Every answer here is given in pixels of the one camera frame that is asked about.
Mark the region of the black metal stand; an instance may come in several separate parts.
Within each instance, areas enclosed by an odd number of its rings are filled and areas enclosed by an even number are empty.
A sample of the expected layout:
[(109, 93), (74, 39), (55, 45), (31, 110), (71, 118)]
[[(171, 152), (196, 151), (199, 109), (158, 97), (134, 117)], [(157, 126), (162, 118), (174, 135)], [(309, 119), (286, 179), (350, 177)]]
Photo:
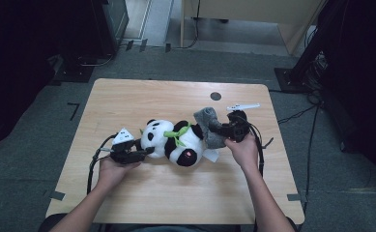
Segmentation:
[(280, 91), (284, 93), (308, 93), (306, 72), (325, 43), (326, 34), (334, 25), (334, 19), (346, 0), (330, 0), (319, 14), (318, 30), (293, 69), (275, 68)]

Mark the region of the light wooden cabinet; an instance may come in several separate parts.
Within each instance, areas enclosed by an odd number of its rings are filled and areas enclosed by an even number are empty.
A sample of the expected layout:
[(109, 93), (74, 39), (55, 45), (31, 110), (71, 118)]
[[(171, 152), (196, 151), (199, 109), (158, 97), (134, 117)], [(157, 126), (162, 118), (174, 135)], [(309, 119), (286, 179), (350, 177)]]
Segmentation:
[(276, 23), (287, 52), (296, 53), (328, 0), (182, 0), (180, 45), (185, 19), (202, 17)]

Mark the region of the person's left hand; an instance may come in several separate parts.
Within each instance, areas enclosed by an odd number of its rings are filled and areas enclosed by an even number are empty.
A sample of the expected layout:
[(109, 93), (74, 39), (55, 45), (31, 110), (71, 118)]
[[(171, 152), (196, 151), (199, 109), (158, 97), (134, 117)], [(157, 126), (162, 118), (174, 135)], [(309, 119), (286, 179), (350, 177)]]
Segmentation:
[(113, 190), (122, 182), (129, 171), (139, 165), (140, 162), (120, 164), (115, 162), (112, 158), (102, 159), (100, 161), (99, 178), (96, 188), (106, 192)]

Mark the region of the dark curtain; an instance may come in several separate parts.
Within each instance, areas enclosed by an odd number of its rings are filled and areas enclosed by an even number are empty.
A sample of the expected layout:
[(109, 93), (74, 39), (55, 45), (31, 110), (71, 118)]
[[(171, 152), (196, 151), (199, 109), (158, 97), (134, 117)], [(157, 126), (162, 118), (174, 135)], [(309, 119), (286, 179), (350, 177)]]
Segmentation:
[(328, 62), (320, 82), (347, 116), (343, 145), (376, 164), (376, 0), (330, 0), (319, 30)]
[(89, 0), (0, 0), (0, 141), (54, 75), (49, 58), (75, 64), (73, 34)]

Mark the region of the person's right hand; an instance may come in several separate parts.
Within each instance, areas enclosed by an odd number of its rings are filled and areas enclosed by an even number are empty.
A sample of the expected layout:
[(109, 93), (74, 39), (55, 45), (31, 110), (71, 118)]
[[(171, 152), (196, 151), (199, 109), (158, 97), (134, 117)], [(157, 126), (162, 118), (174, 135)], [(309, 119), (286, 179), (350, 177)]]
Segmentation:
[(224, 143), (246, 174), (255, 173), (258, 170), (258, 146), (254, 135), (249, 133), (241, 142), (226, 139)]

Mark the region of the black floor tape corner mark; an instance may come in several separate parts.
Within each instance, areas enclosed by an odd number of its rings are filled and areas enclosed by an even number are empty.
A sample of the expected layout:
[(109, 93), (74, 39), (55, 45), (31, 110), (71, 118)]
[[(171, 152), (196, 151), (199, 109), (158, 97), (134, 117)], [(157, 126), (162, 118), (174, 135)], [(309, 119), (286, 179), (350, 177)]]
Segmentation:
[(80, 103), (78, 103), (78, 102), (68, 102), (67, 105), (74, 107), (74, 110), (73, 110), (72, 115), (70, 117), (70, 121), (72, 121), (74, 119), (76, 113), (77, 113), (78, 108), (80, 107)]

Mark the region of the black floor base plate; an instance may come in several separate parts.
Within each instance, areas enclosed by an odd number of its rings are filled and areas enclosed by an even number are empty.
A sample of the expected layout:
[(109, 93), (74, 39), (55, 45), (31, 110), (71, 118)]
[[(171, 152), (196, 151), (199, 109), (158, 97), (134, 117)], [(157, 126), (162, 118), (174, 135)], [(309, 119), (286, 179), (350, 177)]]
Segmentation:
[(81, 65), (76, 61), (63, 58), (62, 64), (59, 66), (53, 80), (57, 82), (87, 83), (93, 70), (92, 66)]

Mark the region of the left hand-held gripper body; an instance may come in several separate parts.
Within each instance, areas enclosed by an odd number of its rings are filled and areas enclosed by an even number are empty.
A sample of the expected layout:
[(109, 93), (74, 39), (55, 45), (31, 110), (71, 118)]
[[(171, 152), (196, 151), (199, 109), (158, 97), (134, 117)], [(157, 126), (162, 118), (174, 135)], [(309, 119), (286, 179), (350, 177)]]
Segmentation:
[(145, 160), (146, 150), (137, 147), (137, 141), (125, 128), (122, 128), (114, 137), (109, 153), (110, 157), (120, 164), (131, 164)]

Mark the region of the panda plush toy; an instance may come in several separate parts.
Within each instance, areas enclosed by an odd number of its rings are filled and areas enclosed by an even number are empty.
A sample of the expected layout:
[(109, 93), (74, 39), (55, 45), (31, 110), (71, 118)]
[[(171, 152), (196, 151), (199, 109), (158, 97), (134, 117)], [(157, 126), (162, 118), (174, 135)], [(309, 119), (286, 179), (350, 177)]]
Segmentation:
[(205, 147), (202, 130), (188, 121), (173, 124), (167, 120), (151, 120), (142, 131), (140, 147), (153, 148), (150, 158), (167, 157), (172, 163), (190, 167), (202, 158), (216, 162), (219, 153)]

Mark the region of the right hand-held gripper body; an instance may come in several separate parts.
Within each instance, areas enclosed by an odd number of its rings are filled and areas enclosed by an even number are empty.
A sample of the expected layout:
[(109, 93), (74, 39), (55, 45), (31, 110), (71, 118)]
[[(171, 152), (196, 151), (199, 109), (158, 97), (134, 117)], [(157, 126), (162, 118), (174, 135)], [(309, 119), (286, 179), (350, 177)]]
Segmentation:
[(254, 126), (247, 120), (245, 109), (257, 108), (259, 106), (259, 103), (228, 106), (226, 110), (228, 111), (227, 118), (229, 122), (221, 125), (221, 135), (236, 142), (241, 142), (251, 131), (255, 132)]

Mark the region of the grey cloth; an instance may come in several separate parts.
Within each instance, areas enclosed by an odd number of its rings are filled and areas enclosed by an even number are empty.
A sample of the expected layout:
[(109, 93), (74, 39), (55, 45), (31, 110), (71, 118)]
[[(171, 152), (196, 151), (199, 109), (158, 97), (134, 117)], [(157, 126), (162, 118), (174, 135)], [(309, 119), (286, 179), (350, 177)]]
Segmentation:
[(205, 107), (195, 112), (193, 117), (202, 130), (203, 139), (208, 149), (219, 149), (225, 146), (225, 137), (209, 130), (209, 124), (211, 122), (220, 123), (220, 121), (217, 119), (217, 113), (212, 107)]

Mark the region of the black cabinet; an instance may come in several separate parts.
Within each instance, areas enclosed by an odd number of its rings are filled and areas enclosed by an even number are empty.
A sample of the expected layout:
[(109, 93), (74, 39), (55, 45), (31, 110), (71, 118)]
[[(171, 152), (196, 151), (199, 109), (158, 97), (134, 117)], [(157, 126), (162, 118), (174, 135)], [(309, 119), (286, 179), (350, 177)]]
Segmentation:
[(125, 0), (91, 0), (102, 55), (114, 55), (129, 23)]

